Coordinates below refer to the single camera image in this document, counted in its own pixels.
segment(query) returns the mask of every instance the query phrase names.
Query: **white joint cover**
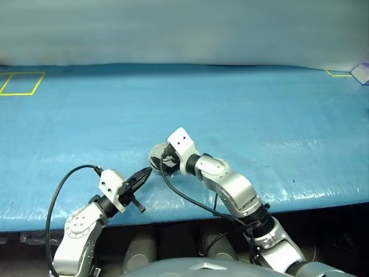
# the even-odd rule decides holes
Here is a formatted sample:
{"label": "white joint cover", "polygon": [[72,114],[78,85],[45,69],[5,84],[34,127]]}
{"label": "white joint cover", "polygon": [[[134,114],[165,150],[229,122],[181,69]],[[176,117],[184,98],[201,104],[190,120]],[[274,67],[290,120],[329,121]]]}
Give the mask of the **white joint cover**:
{"label": "white joint cover", "polygon": [[199,154],[197,151],[194,141],[190,135],[182,127],[178,128],[171,134],[167,140],[176,151],[179,158],[179,169],[182,174],[188,174],[186,172],[186,163],[192,154]]}
{"label": "white joint cover", "polygon": [[124,178],[121,177],[115,170],[106,169],[101,173],[99,189],[108,197],[110,202],[116,206],[120,212],[126,209],[118,201],[118,190],[123,185]]}

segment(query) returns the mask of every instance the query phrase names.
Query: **black cable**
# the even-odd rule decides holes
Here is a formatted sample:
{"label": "black cable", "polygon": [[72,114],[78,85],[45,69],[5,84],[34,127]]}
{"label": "black cable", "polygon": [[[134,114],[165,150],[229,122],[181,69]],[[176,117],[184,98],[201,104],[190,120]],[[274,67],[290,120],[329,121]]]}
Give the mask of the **black cable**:
{"label": "black cable", "polygon": [[165,175],[165,172],[163,170],[163,159],[164,159],[164,155],[161,157],[160,159],[160,172],[161,172],[161,176],[163,177],[164,181],[166,182],[166,184],[168,185],[168,187],[175,192],[176,194],[178,194],[180,197],[186,199],[188,202],[191,202],[192,204],[208,211],[211,212],[217,216],[220,216],[221,218],[224,218],[226,220],[232,221],[232,222],[238,222],[239,224],[241,224],[242,226],[246,227],[246,224],[244,222],[242,222],[240,219],[232,216],[232,215],[226,215],[226,214],[222,214],[221,212],[215,211],[214,209],[209,208],[208,206],[205,206],[204,204],[192,199],[191,197],[185,195],[184,193],[180,192],[179,190],[177,190],[168,180],[167,176]]}
{"label": "black cable", "polygon": [[252,230],[248,231],[248,234],[250,235],[250,263],[251,264],[256,264],[255,263],[255,239],[254,239],[254,234]]}
{"label": "black cable", "polygon": [[[239,224],[241,224],[241,228],[240,229],[249,229],[247,228],[247,225],[245,224],[245,222],[241,221],[240,219],[236,218],[235,216],[232,216],[232,215],[226,215],[226,214],[222,214],[221,212],[218,212],[216,211],[215,209],[211,209],[209,208],[208,206],[205,206],[203,205],[202,203],[192,199],[191,197],[185,195],[184,193],[180,192],[179,190],[177,190],[171,183],[170,181],[168,180],[167,176],[165,175],[165,172],[163,170],[163,160],[165,158],[165,155],[167,155],[166,153],[164,153],[162,156],[161,156],[161,159],[160,159],[160,163],[159,163],[159,168],[160,168],[160,172],[161,172],[161,176],[163,177],[164,181],[166,182],[166,184],[168,185],[168,187],[173,191],[175,192],[176,194],[178,194],[180,197],[184,198],[185,200],[191,202],[192,204],[208,211],[208,212],[211,212],[214,216],[217,215],[217,216],[220,216],[226,220],[229,220],[229,221],[232,221],[232,222],[237,222]],[[228,232],[225,232],[221,235],[219,235],[218,237],[216,237],[210,244],[209,246],[206,248],[207,250],[204,252],[204,256],[205,256],[205,253],[207,254],[208,251],[210,250],[210,248],[218,241],[220,240],[221,238],[223,238],[225,235],[227,235],[229,233]],[[248,233],[250,233],[250,263],[254,264],[255,263],[255,260],[254,260],[254,248],[255,248],[255,241],[254,241],[254,235],[253,235],[253,232],[251,230],[248,230]]]}
{"label": "black cable", "polygon": [[233,233],[233,232],[237,232],[237,231],[241,231],[242,229],[244,229],[244,226],[238,227],[237,229],[233,229],[230,231],[226,231],[220,235],[218,235],[215,239],[213,239],[213,241],[208,245],[208,247],[206,247],[206,249],[204,250],[204,256],[207,256],[210,249],[223,237],[225,237],[226,235]]}
{"label": "black cable", "polygon": [[214,197],[214,206],[213,206],[213,210],[216,210],[216,209],[217,209],[217,203],[218,203],[218,194],[216,193],[216,194],[215,194],[215,197]]}
{"label": "black cable", "polygon": [[54,205],[55,202],[57,200],[57,197],[59,195],[60,190],[62,189],[62,186],[64,185],[65,181],[77,170],[80,169],[84,169],[84,168],[91,168],[94,169],[95,172],[97,173],[101,173],[101,168],[99,168],[98,166],[93,166],[91,164],[85,164],[83,166],[78,166],[74,169],[72,169],[71,171],[69,171],[64,178],[60,181],[52,199],[50,202],[50,206],[48,208],[48,212],[47,212],[47,217],[46,217],[46,227],[45,227],[45,232],[46,232],[46,241],[45,241],[45,247],[46,247],[46,262],[47,265],[51,271],[51,273],[53,274],[54,277],[59,277],[59,274],[57,273],[57,271],[54,268],[54,265],[52,264],[52,257],[51,257],[51,245],[50,245],[50,222],[51,222],[51,214],[52,214],[52,210],[54,209]]}

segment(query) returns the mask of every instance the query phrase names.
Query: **yellow tape square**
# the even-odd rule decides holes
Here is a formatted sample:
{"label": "yellow tape square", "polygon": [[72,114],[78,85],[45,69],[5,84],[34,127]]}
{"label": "yellow tape square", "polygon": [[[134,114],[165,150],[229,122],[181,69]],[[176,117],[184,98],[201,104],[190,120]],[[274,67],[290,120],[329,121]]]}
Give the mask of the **yellow tape square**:
{"label": "yellow tape square", "polygon": [[[40,78],[38,79],[35,86],[32,88],[30,92],[7,92],[3,93],[4,89],[8,85],[8,83],[11,81],[14,75],[22,75],[22,74],[41,74]],[[6,75],[8,76],[6,81],[3,83],[3,85],[0,87],[0,96],[32,96],[39,85],[41,84],[42,80],[45,77],[46,72],[7,72],[7,73],[0,73],[0,75]]]}

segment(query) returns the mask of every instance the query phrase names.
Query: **blue table surface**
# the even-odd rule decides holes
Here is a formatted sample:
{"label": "blue table surface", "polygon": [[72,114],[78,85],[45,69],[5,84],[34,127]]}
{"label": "blue table surface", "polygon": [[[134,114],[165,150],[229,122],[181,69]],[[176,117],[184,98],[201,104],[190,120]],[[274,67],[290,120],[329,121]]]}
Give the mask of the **blue table surface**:
{"label": "blue table surface", "polygon": [[[183,126],[201,152],[244,174],[272,212],[369,201],[369,87],[354,78],[283,66],[96,65],[0,67],[46,72],[33,96],[0,96],[0,231],[41,230],[51,196],[73,167],[125,177]],[[7,75],[0,75],[0,87]],[[18,74],[3,93],[32,89]],[[212,205],[194,177],[174,185]],[[52,217],[61,229],[99,194],[92,170],[73,175]],[[112,225],[211,218],[152,174]]]}

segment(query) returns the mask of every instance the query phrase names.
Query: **yellow tape line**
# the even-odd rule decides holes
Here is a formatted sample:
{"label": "yellow tape line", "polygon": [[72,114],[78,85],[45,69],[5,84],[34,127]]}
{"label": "yellow tape line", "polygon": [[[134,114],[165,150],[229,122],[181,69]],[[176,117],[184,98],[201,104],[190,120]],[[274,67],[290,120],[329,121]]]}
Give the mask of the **yellow tape line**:
{"label": "yellow tape line", "polygon": [[[16,93],[2,93],[5,89],[6,85],[9,83],[9,81],[13,78],[16,74],[41,74],[41,77],[37,81],[36,85],[33,87],[31,92],[16,92]],[[32,96],[39,85],[41,84],[42,80],[45,77],[46,72],[7,72],[7,73],[0,73],[0,75],[9,75],[5,83],[0,88],[0,96]]]}
{"label": "yellow tape line", "polygon": [[351,74],[332,74],[328,69],[325,70],[330,77],[353,77]]}

